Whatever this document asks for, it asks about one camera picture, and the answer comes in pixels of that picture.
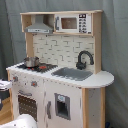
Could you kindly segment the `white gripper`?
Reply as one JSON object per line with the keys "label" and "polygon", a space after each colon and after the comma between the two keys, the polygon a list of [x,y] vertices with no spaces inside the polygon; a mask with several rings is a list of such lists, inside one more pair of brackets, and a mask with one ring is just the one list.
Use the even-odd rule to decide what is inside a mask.
{"label": "white gripper", "polygon": [[4,100],[9,96],[9,89],[12,87],[11,81],[0,80],[0,98]]}

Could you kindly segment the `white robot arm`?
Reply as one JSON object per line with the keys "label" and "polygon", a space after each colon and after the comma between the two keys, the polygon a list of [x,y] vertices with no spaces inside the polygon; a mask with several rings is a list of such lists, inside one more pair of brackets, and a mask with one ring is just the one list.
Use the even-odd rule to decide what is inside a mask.
{"label": "white robot arm", "polygon": [[[5,91],[12,87],[11,81],[0,80],[0,90]],[[38,128],[34,118],[29,114],[22,114],[15,120],[0,125],[0,128]]]}

